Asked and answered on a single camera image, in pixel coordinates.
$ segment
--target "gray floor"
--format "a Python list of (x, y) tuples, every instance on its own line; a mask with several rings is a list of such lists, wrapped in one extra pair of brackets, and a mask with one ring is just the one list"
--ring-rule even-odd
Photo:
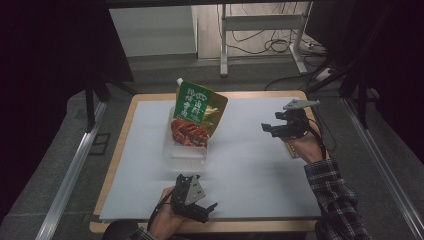
[[(197, 61), (190, 56), (133, 58), (129, 62), (136, 82), (128, 85), (140, 93), (175, 92), (175, 81), (179, 77), (215, 91), (262, 91), (273, 80), (298, 74), (292, 59), (287, 56), (231, 59), (227, 78), (220, 78), (218, 61)], [(307, 79), (281, 80), (267, 90), (304, 89)], [(326, 145), (331, 155), (338, 159), (342, 175), (358, 192), (359, 209), (373, 237), (415, 239), (337, 95), (339, 85), (337, 81), (310, 96), (321, 101), (316, 117), (327, 126), (324, 127)], [(113, 85), (108, 87), (112, 99), (98, 132), (99, 135), (110, 134), (108, 147), (103, 155), (88, 156), (54, 239), (101, 239), (101, 235), (90, 232), (88, 225), (131, 101), (127, 92)], [(372, 104), (368, 104), (367, 117), (369, 131), (382, 154), (420, 214), (424, 215), (424, 166)], [(35, 238), (82, 139), (85, 124), (85, 99), (80, 93), (69, 100), (62, 127), (40, 167), (4, 219), (0, 239)], [(100, 151), (98, 147), (91, 149), (92, 153)], [(313, 234), (308, 234), (308, 239), (314, 239)]]

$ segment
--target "person's right hand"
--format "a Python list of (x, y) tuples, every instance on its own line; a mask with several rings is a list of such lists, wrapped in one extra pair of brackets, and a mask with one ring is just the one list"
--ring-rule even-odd
[[(315, 131), (318, 131), (316, 126), (312, 126)], [(321, 148), (319, 147), (318, 141), (315, 136), (308, 132), (301, 138), (281, 138), (285, 143), (290, 144), (297, 154), (308, 164), (323, 160)]]

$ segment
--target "snack bag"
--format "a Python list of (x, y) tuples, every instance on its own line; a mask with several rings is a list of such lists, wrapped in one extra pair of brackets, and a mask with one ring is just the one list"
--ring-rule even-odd
[(224, 113), (228, 99), (198, 84), (178, 80), (174, 120), (174, 141), (186, 146), (207, 147)]

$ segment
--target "wooden tabletop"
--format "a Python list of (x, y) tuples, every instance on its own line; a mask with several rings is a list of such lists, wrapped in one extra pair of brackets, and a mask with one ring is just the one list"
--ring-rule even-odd
[[(227, 98), (269, 98), (269, 97), (293, 97), (307, 100), (302, 91), (258, 91), (258, 92), (219, 92)], [(112, 161), (109, 166), (102, 190), (97, 201), (93, 215), (100, 216), (107, 195), (112, 186), (116, 170), (124, 150), (125, 141), (131, 127), (134, 112), (139, 101), (162, 101), (175, 99), (175, 93), (166, 94), (139, 94), (133, 97), (124, 125), (121, 130)], [(315, 119), (311, 109), (305, 108), (309, 119)], [(314, 231), (316, 220), (281, 220), (281, 221), (209, 221), (205, 224), (195, 221), (185, 221), (179, 233), (218, 233), (218, 232), (310, 232)], [(90, 222), (90, 230), (95, 233), (103, 233), (109, 223)], [(146, 228), (147, 222), (139, 223)]]

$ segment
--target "plastic container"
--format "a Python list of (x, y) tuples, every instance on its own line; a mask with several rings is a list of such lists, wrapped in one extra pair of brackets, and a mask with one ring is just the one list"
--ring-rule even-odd
[(171, 130), (174, 110), (175, 107), (172, 107), (169, 112), (168, 124), (166, 125), (165, 138), (163, 141), (162, 157), (174, 170), (202, 170), (206, 163), (207, 148), (184, 146), (174, 141)]

